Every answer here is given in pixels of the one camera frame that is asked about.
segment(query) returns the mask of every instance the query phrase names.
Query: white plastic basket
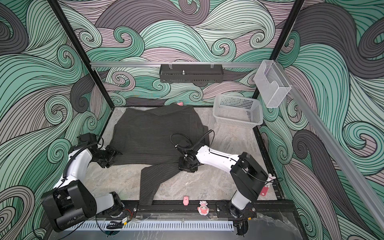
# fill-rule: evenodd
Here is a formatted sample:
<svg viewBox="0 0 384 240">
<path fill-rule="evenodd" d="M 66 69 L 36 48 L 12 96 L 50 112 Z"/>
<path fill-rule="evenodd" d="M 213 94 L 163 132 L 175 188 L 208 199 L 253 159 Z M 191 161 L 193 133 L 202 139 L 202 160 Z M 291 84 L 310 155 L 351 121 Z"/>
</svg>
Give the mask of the white plastic basket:
<svg viewBox="0 0 384 240">
<path fill-rule="evenodd" d="M 273 60 L 263 60 L 253 79 L 267 108 L 278 108 L 291 90 L 284 68 Z"/>
<path fill-rule="evenodd" d="M 218 123 L 254 128 L 263 123 L 260 101 L 231 95 L 217 95 L 213 115 Z"/>
</svg>

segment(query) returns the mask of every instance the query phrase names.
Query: gray marble surface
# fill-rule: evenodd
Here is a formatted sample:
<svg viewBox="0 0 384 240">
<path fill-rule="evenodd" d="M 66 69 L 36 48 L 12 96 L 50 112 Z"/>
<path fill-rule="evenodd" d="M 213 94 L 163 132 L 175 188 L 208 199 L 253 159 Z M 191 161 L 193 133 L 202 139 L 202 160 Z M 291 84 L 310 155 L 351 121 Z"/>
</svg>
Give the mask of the gray marble surface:
<svg viewBox="0 0 384 240">
<path fill-rule="evenodd" d="M 104 145 L 108 145 L 113 137 L 113 128 L 125 108 L 116 108 L 104 131 Z M 265 164 L 257 146 L 252 129 L 226 124 L 218 124 L 212 115 L 212 108 L 195 108 L 203 125 L 215 131 L 215 139 L 211 148 L 218 151 L 241 154 L 250 153 L 264 168 Z M 115 191 L 122 200 L 138 200 L 140 193 L 141 169 L 148 165 L 130 164 L 112 166 L 102 169 L 97 163 L 89 164 L 84 185 L 94 195 L 99 196 Z M 230 200 L 236 191 L 231 175 L 218 168 L 202 165 L 195 173 L 180 172 L 162 183 L 154 200 L 182 200 L 189 196 L 190 200 Z M 275 192 L 270 187 L 265 197 L 259 200 L 276 200 Z"/>
</svg>

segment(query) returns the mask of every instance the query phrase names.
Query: robotic arm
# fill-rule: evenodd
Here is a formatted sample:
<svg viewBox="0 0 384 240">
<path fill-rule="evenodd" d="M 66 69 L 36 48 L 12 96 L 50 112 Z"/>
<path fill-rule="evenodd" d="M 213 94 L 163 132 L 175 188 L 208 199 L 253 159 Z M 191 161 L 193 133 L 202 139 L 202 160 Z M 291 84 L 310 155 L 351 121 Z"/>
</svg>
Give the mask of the robotic arm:
<svg viewBox="0 0 384 240">
<path fill-rule="evenodd" d="M 78 140 L 79 144 L 69 150 L 68 164 L 60 180 L 54 189 L 41 197 L 41 204 L 56 232 L 81 223 L 102 211 L 118 217 L 124 208 L 115 192 L 94 198 L 82 184 L 90 162 L 97 162 L 102 168 L 108 168 L 114 164 L 113 157 L 120 153 L 111 146 L 107 146 L 105 150 L 98 149 L 96 136 L 91 133 L 79 136 Z M 257 200 L 268 178 L 256 160 L 246 152 L 241 155 L 227 154 L 213 150 L 200 141 L 192 146 L 188 140 L 182 141 L 176 148 L 182 153 L 179 170 L 195 172 L 198 166 L 208 164 L 231 174 L 238 189 L 230 204 L 230 212 L 234 217 L 241 217 L 245 206 L 250 201 Z"/>
</svg>

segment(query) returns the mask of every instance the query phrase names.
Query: pink figurine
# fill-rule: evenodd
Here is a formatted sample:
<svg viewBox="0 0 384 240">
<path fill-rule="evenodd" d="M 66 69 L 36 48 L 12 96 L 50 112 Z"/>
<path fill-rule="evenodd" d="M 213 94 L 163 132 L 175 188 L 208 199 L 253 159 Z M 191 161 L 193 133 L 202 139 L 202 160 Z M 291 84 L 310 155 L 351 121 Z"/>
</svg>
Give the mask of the pink figurine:
<svg viewBox="0 0 384 240">
<path fill-rule="evenodd" d="M 209 208 L 207 207 L 207 201 L 200 201 L 200 206 L 197 207 L 200 215 L 207 215 L 209 213 Z"/>
<path fill-rule="evenodd" d="M 189 197 L 188 196 L 184 196 L 183 204 L 184 204 L 184 206 L 187 206 L 189 204 Z"/>
</svg>

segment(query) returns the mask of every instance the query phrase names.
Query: patterned wallpaper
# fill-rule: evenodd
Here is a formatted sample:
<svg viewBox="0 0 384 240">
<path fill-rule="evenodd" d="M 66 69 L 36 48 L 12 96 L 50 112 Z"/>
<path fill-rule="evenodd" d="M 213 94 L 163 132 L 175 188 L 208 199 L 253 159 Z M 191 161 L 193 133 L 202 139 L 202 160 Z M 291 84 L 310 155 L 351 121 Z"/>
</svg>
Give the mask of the patterned wallpaper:
<svg viewBox="0 0 384 240">
<path fill-rule="evenodd" d="M 308 4 L 321 2 L 311 0 Z M 268 59 L 294 0 L 60 0 L 91 61 Z M 159 68 L 99 68 L 115 105 L 213 105 L 251 97 L 255 69 L 225 69 L 223 83 L 161 83 Z"/>
<path fill-rule="evenodd" d="M 110 108 L 46 0 L 0 0 L 0 238 L 50 228 L 40 196 Z"/>
<path fill-rule="evenodd" d="M 384 200 L 384 1 L 305 6 L 278 61 Z M 294 99 L 260 127 L 310 239 L 384 239 Z"/>
</svg>

